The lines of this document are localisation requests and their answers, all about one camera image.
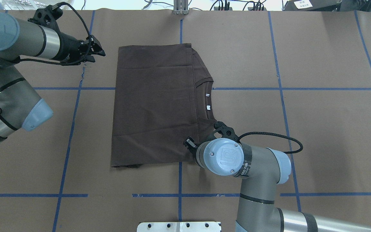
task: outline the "white sticker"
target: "white sticker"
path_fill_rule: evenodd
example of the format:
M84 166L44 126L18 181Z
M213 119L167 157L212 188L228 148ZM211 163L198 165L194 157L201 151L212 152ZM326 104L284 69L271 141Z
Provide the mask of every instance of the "white sticker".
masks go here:
M313 7L313 5L310 3L310 0L296 1L294 2L294 4L296 5L297 9L305 9L305 8Z

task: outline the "folded garment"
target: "folded garment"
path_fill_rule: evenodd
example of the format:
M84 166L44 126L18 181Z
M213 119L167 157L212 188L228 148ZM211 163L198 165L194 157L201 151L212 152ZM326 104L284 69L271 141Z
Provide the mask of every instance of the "folded garment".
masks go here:
M183 141L214 130L212 84L191 44L120 47L111 166L193 161Z

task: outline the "robotic arm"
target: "robotic arm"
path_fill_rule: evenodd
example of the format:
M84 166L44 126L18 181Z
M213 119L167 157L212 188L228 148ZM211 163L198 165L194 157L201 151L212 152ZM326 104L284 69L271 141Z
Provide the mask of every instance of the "robotic arm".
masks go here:
M188 137L184 145L200 167L243 178L236 232L371 232L371 226L276 208L277 185L291 174L287 154L240 143L234 130L222 122L214 127L206 141L195 144ZM217 132L222 138L214 136Z
M24 128L31 131L53 116L53 111L14 67L22 61L36 61L62 66L95 62L93 54L105 56L99 41L90 34L85 41L60 32L56 20L60 6L38 9L32 19L23 21L0 13L0 142ZM20 59L20 55L56 60Z

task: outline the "white label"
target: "white label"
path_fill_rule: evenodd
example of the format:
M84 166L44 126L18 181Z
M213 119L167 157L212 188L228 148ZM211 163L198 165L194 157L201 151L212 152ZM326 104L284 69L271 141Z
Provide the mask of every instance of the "white label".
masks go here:
M310 3L310 0L296 1L294 2L294 4L296 5L297 9L305 9L305 8L313 7L313 5Z

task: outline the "white tag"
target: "white tag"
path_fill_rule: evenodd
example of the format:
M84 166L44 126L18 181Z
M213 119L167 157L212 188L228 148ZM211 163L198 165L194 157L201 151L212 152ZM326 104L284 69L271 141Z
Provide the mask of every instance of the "white tag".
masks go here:
M305 8L313 7L313 5L310 3L310 0L296 1L294 2L294 4L296 5L297 9L305 9Z

